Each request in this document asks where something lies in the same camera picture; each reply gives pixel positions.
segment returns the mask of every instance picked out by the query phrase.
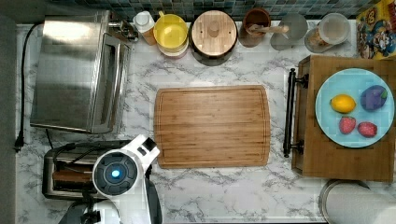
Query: kitchen counter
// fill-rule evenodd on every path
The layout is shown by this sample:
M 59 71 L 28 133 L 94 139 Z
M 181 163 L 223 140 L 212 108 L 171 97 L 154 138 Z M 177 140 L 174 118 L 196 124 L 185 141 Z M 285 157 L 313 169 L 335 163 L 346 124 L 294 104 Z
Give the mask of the kitchen counter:
M 309 22 L 309 27 L 316 22 Z M 352 36 L 355 34 L 353 21 L 351 27 Z M 21 43 L 29 28 L 19 27 L 20 57 Z M 33 98 L 40 34 L 40 30 L 34 32 L 28 48 L 26 111 L 30 111 Z M 272 49 L 269 40 L 267 34 L 263 42 L 252 49 L 238 42 L 226 63 L 207 67 L 198 63 L 190 52 L 179 60 L 164 58 L 156 46 L 148 46 L 141 38 L 133 45 L 120 133 L 86 135 L 50 131 L 53 144 L 59 147 L 69 142 L 133 139 L 141 133 L 153 136 L 154 102 L 160 88 L 263 85 L 271 116 L 268 164 L 201 169 L 161 169 L 155 164 L 150 179 L 159 192 L 163 222 L 323 222 L 318 196 L 327 180 L 294 173 L 290 169 L 291 158 L 283 157 L 282 148 L 289 71 L 311 53 L 302 39 L 292 49 L 283 51 Z M 350 37 L 325 54 L 356 57 L 355 38 Z M 42 195 L 43 157 L 50 146 L 45 130 L 30 127 L 25 130 L 27 144 L 17 154 L 17 223 L 58 223 L 71 203 L 49 200 Z M 396 195 L 394 184 L 369 185 L 379 192 Z

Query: toaster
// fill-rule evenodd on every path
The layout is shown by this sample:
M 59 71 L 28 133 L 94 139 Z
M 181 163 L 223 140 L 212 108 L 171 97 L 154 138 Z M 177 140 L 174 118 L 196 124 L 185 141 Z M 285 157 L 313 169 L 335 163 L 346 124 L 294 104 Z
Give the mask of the toaster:
M 82 200 L 84 192 L 95 199 L 105 199 L 92 183 L 93 166 L 101 155 L 130 142 L 71 143 L 51 149 L 44 157 L 42 193 L 48 199 Z

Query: wooden lid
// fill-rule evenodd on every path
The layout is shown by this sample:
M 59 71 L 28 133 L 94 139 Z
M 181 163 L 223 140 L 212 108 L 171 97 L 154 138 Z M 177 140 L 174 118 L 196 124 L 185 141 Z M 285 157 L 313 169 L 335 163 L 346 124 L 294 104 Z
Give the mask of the wooden lid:
M 235 45 L 236 25 L 233 19 L 222 11 L 207 11 L 194 22 L 191 30 L 192 44 L 208 56 L 219 56 Z

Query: tray handle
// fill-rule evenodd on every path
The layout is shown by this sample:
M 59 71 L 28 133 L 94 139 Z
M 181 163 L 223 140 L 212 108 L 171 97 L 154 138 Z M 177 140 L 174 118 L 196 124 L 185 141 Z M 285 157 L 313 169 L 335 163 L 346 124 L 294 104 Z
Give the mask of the tray handle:
M 291 68 L 288 78 L 288 99 L 286 109 L 286 122 L 285 122 L 285 138 L 283 140 L 283 154 L 285 158 L 289 157 L 289 154 L 293 148 L 301 154 L 304 152 L 304 140 L 300 140 L 298 143 L 291 143 L 291 124 L 293 119 L 293 108 L 294 108 L 294 91 L 296 83 L 303 85 L 303 88 L 308 88 L 309 74 L 303 75 L 301 78 L 296 77 L 295 68 Z

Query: stainless steel toaster oven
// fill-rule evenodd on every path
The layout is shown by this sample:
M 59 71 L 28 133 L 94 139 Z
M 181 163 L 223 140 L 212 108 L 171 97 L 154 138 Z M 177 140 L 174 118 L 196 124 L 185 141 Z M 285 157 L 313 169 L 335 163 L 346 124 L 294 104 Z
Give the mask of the stainless steel toaster oven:
M 110 11 L 46 17 L 31 126 L 116 132 L 135 34 Z

